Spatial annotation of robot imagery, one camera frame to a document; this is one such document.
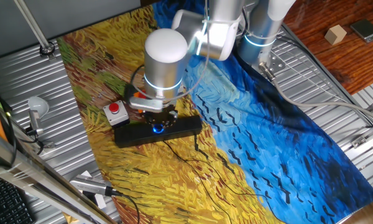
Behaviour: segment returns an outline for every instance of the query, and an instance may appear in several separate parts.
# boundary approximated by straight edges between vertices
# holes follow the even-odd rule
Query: blue painted fabric
[[[203,1],[154,4],[158,26],[170,28],[179,9],[203,13]],[[188,88],[204,66],[205,58],[191,58],[184,77]],[[373,188],[337,144],[235,56],[210,60],[191,96],[218,147],[285,223],[336,223],[373,201]]]

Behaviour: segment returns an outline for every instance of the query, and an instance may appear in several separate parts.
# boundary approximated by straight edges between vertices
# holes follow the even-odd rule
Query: wooden table
[[[366,43],[349,27],[373,23],[373,0],[297,0],[285,23],[350,94],[373,83],[373,42]],[[341,25],[347,36],[332,46],[328,29]]]

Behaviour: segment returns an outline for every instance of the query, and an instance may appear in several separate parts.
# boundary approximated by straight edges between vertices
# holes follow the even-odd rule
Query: white cable
[[[284,49],[281,49],[280,47],[278,47],[278,46],[275,46],[275,47],[277,47],[278,49],[280,49],[280,50],[283,50],[284,52],[286,52],[286,53],[289,53],[291,56],[293,56],[293,57],[297,57],[297,55],[293,55],[292,53],[290,53],[290,52],[288,52],[288,51],[286,51],[286,50],[284,50]],[[297,71],[297,70],[295,70],[292,66],[290,66],[285,60],[283,60],[282,58],[280,58],[280,56],[279,55],[277,55],[274,51],[272,51],[271,50],[271,52],[276,56],[276,57],[278,57],[286,66],[288,66],[289,68],[291,68],[294,72],[296,72],[297,74],[299,74],[301,77],[303,77],[303,78],[305,78],[306,80],[308,80],[309,82],[311,82],[312,84],[314,84],[314,85],[316,85],[318,88],[320,88],[321,90],[323,90],[325,93],[327,93],[327,94],[329,94],[329,95],[331,95],[331,96],[333,96],[333,97],[335,97],[335,98],[337,98],[337,99],[339,99],[339,100],[342,100],[342,101],[344,101],[344,102],[346,102],[346,103],[348,103],[346,100],[344,100],[344,99],[342,99],[342,98],[340,98],[340,97],[338,97],[338,96],[336,96],[336,95],[334,95],[334,94],[332,94],[332,93],[330,93],[330,92],[328,92],[328,91],[326,91],[324,88],[322,88],[322,86],[319,86],[318,84],[316,84],[314,81],[312,81],[312,80],[310,80],[309,78],[307,78],[306,76],[304,76],[303,74],[301,74],[299,71]]]
[[[324,103],[297,103],[297,102],[294,102],[293,100],[291,100],[290,98],[288,98],[285,93],[280,89],[279,87],[279,84],[278,84],[278,81],[276,79],[272,80],[272,83],[274,84],[275,88],[278,90],[279,94],[289,103],[293,104],[293,105],[296,105],[296,106],[299,106],[299,107],[318,107],[318,106],[346,106],[348,108],[352,108],[352,109],[355,109],[355,110],[358,110],[358,111],[361,111],[362,113],[370,116],[373,118],[373,113],[371,113],[370,111],[364,109],[364,108],[361,108],[360,106],[356,106],[356,105],[352,105],[350,103],[343,103],[343,102],[324,102]]]
[[[203,21],[208,21],[208,0],[205,0],[205,19]],[[179,95],[179,96],[176,96],[176,97],[173,97],[173,98],[157,98],[157,97],[153,97],[153,96],[150,96],[150,95],[144,93],[142,90],[140,90],[140,88],[138,88],[138,86],[136,86],[134,84],[134,82],[132,82],[131,85],[133,85],[134,88],[139,93],[141,93],[142,95],[144,95],[145,97],[148,97],[150,99],[162,100],[162,101],[172,101],[172,100],[177,100],[179,98],[183,98],[184,96],[187,96],[189,93],[191,93],[192,90],[194,90],[199,85],[200,81],[203,79],[203,76],[206,74],[207,65],[209,64],[209,55],[210,55],[210,37],[209,37],[209,28],[207,28],[207,56],[206,56],[205,68],[203,69],[203,72],[200,75],[199,80],[195,83],[195,85],[182,95]]]

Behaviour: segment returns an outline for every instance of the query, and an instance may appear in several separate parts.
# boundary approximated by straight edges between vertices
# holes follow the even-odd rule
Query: van gogh painting print
[[[332,224],[373,201],[373,188],[334,141],[234,55],[211,60],[177,102],[180,116],[201,116],[196,139],[118,148],[102,108],[124,99],[145,39],[169,28],[178,9],[203,13],[203,1],[165,0],[58,39],[99,168],[135,200],[141,223]],[[192,57],[186,89],[204,64]],[[131,124],[144,121],[126,107]],[[136,223],[133,204],[114,200],[123,222]]]

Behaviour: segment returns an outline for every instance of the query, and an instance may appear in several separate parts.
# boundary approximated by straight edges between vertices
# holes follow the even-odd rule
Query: gray surface
[[[320,72],[301,50],[281,41],[276,41],[275,45],[279,48],[274,47],[274,52],[306,78],[330,93],[350,101],[352,97],[345,94],[345,90],[340,89],[340,85],[333,83],[333,79],[327,73]],[[27,99],[30,96],[40,96],[47,100],[50,112],[42,119],[45,127],[42,139],[54,141],[56,148],[45,151],[42,158],[66,179],[85,170],[88,170],[92,176],[99,177],[100,173],[58,51],[57,58],[56,62],[41,58],[36,46],[0,59],[0,92],[2,97],[14,107],[14,117],[23,126],[29,123]],[[317,103],[337,100],[288,67],[275,75],[285,94],[295,101]],[[363,98],[366,101],[372,98],[373,101],[373,91],[366,91],[368,94]],[[373,186],[373,142],[372,145],[365,145],[358,149],[353,149],[351,145],[352,140],[367,131],[367,123],[353,110],[339,106],[302,108],[302,110],[337,142]],[[65,221],[60,211],[45,202],[37,198],[31,198],[30,201],[39,220],[38,223]],[[113,203],[110,203],[104,211],[111,217],[119,217]]]
[[[340,101],[329,93],[336,95],[348,102],[351,96],[340,89],[341,85],[333,83],[332,78],[313,65],[311,59],[305,53],[292,44],[275,42],[273,51],[286,61],[289,67],[275,74],[281,89],[292,100],[299,103],[319,103],[325,101]],[[366,108],[373,103],[373,90],[362,90],[359,96],[354,98],[359,104]],[[321,127],[338,144],[352,163],[361,171],[362,175],[373,186],[373,141],[355,149],[351,142],[368,130],[366,120],[355,113],[352,109],[342,106],[325,106],[321,108],[301,108],[319,127]]]
[[[57,42],[52,42],[58,49]],[[30,123],[27,99],[39,96],[47,100],[50,109],[41,119],[44,133],[39,140],[53,141],[55,148],[45,149],[41,158],[67,180],[86,170],[101,178],[59,50],[56,57],[48,61],[35,46],[1,58],[0,95],[13,108],[14,120],[24,128]],[[105,199],[108,204],[104,212],[119,218],[111,198]],[[58,209],[35,197],[29,200],[37,223],[65,222]]]
[[[139,0],[25,0],[48,39],[140,7]],[[0,0],[0,56],[38,44],[13,0]]]

